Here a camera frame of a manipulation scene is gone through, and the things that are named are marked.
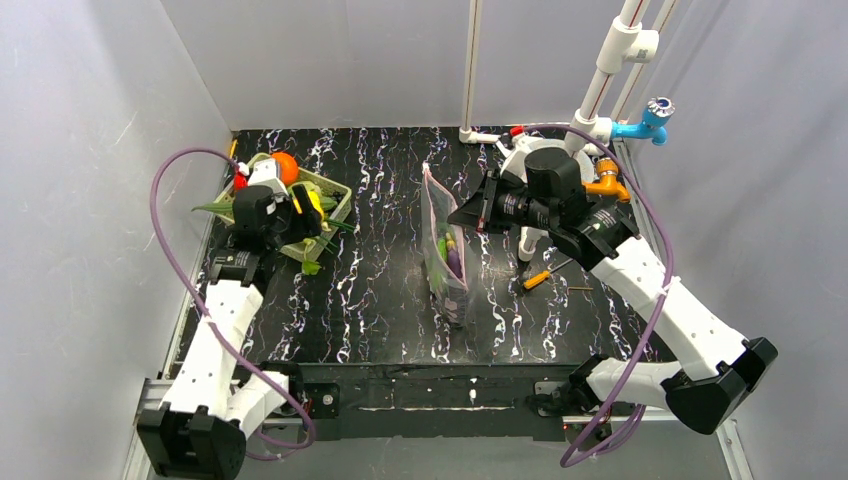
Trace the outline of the yellow lemon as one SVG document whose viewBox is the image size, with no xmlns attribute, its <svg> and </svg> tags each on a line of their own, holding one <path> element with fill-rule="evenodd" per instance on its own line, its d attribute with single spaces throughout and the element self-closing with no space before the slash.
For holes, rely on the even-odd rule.
<svg viewBox="0 0 848 480">
<path fill-rule="evenodd" d="M 321 224 L 326 222 L 326 213 L 322 205 L 322 196 L 316 191 L 308 191 L 309 204 L 317 212 Z"/>
</svg>

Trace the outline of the orange fruit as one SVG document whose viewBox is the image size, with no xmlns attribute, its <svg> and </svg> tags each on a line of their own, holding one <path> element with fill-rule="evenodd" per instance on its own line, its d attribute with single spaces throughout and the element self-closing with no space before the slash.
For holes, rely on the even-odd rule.
<svg viewBox="0 0 848 480">
<path fill-rule="evenodd" d="M 290 186 L 298 180 L 300 168 L 294 156 L 285 152 L 274 152 L 271 157 L 279 166 L 279 178 L 285 186 Z"/>
</svg>

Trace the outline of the green leafy vegetable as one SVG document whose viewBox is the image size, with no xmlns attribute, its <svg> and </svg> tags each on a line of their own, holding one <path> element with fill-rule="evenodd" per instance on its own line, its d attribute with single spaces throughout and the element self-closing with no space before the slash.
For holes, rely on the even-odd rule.
<svg viewBox="0 0 848 480">
<path fill-rule="evenodd" d="M 450 269 L 446 263 L 447 253 L 445 235 L 441 235 L 436 241 L 436 248 L 438 253 L 438 259 L 434 262 L 434 282 L 436 286 L 441 289 L 445 287 L 446 281 L 450 276 Z"/>
</svg>

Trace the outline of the red pepper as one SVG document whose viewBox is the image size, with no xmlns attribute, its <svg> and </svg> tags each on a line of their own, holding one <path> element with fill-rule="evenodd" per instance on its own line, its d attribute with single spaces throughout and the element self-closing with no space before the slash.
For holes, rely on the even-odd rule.
<svg viewBox="0 0 848 480">
<path fill-rule="evenodd" d="M 246 175 L 242 173 L 236 173 L 233 179 L 233 191 L 239 192 L 244 188 L 248 187 L 248 180 L 249 178 Z"/>
</svg>

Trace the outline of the clear zip top bag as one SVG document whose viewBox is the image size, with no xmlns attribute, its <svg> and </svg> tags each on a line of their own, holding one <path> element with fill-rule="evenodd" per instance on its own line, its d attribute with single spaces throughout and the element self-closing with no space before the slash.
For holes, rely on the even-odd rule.
<svg viewBox="0 0 848 480">
<path fill-rule="evenodd" d="M 448 217 L 457 209 L 454 195 L 422 165 L 420 246 L 434 310 L 449 324 L 465 326 L 471 303 L 466 271 L 466 242 L 461 228 Z"/>
</svg>

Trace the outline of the purple eggplant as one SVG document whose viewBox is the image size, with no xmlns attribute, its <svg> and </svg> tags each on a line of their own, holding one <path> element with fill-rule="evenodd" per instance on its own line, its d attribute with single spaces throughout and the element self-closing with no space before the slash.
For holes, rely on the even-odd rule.
<svg viewBox="0 0 848 480">
<path fill-rule="evenodd" d="M 462 260 L 459 254 L 457 244 L 451 234 L 446 235 L 446 263 L 451 272 L 458 278 L 463 279 Z"/>
</svg>

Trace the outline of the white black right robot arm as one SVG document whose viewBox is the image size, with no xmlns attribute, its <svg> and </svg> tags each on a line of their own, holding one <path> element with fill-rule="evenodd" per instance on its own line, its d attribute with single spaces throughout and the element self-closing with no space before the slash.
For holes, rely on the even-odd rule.
<svg viewBox="0 0 848 480">
<path fill-rule="evenodd" d="M 562 150 L 531 152 L 525 176 L 490 170 L 449 222 L 486 233 L 515 226 L 545 232 L 554 246 L 613 289 L 673 353 L 635 367 L 597 354 L 552 395 L 554 408 L 592 411 L 608 399 L 662 408 L 691 430 L 710 434 L 758 386 L 777 358 L 766 338 L 748 339 L 718 319 L 682 283 L 621 210 L 630 198 L 611 159 L 586 182 Z"/>
</svg>

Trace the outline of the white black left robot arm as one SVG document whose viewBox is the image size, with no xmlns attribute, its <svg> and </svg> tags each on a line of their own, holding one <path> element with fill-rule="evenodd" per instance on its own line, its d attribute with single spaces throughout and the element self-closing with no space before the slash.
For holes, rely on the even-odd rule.
<svg viewBox="0 0 848 480">
<path fill-rule="evenodd" d="M 302 405 L 304 380 L 293 363 L 259 366 L 240 353 L 248 327 L 263 303 L 277 250 L 320 233 L 319 200 L 297 185 L 277 193 L 244 187 L 232 203 L 228 243 L 217 248 L 200 322 L 184 363 L 158 407 L 145 409 L 137 433 L 154 471 L 166 478 L 234 479 L 248 455 L 247 441 L 265 420 L 290 406 L 314 441 L 314 423 Z"/>
</svg>

